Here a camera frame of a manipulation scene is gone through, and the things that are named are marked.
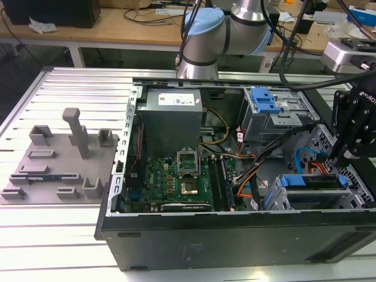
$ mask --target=white table leg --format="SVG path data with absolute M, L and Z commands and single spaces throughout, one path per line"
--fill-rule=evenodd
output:
M 271 65 L 273 64 L 275 54 L 274 53 L 265 53 L 263 61 L 261 62 L 259 72 L 269 73 Z
M 69 47 L 70 55 L 72 57 L 75 68 L 84 68 L 85 61 L 83 60 L 82 51 L 80 47 Z

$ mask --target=blue plastic clip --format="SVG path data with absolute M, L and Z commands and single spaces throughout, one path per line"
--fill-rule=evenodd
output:
M 258 113 L 280 113 L 274 97 L 267 88 L 251 88 L 251 99 Z

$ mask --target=wire bundle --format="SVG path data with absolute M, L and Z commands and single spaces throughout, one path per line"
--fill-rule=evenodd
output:
M 292 128 L 289 131 L 285 132 L 283 135 L 279 136 L 278 138 L 270 142 L 268 145 L 266 145 L 264 149 L 254 158 L 252 165 L 251 165 L 251 169 L 244 172 L 236 179 L 237 182 L 239 182 L 239 180 L 241 181 L 241 185 L 240 185 L 239 191 L 237 192 L 237 196 L 244 197 L 244 194 L 242 194 L 241 191 L 243 190 L 247 182 L 251 182 L 251 185 L 256 187 L 256 177 L 254 176 L 260 169 L 260 166 L 264 162 L 264 160 L 267 157 L 269 157 L 274 150 L 278 149 L 283 144 L 285 144 L 285 142 L 288 141 L 292 135 L 295 135 L 300 132 L 312 130 L 314 129 L 314 127 L 316 127 L 316 125 L 305 125 L 301 127 Z

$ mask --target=label sticker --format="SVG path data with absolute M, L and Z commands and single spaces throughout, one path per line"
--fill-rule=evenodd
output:
M 276 104 L 280 108 L 288 107 L 288 104 L 286 102 L 277 102 Z
M 194 106 L 194 95 L 186 93 L 161 93 L 158 96 L 160 106 Z
M 251 199 L 251 207 L 254 209 L 254 210 L 258 210 L 259 208 L 258 208 L 258 204 L 253 200 L 253 199 Z
M 43 181 L 43 177 L 27 177 L 27 180 Z

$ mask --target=gray device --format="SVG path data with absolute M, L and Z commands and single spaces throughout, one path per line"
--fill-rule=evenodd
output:
M 118 136 L 111 129 L 89 135 L 79 122 L 80 111 L 66 108 L 63 120 L 71 135 L 52 134 L 34 126 L 31 144 L 0 192 L 0 204 L 100 203 L 110 181 Z
M 199 90 L 152 89 L 147 103 L 140 103 L 137 110 L 145 123 L 150 156 L 175 155 L 184 147 L 197 148 L 203 114 Z

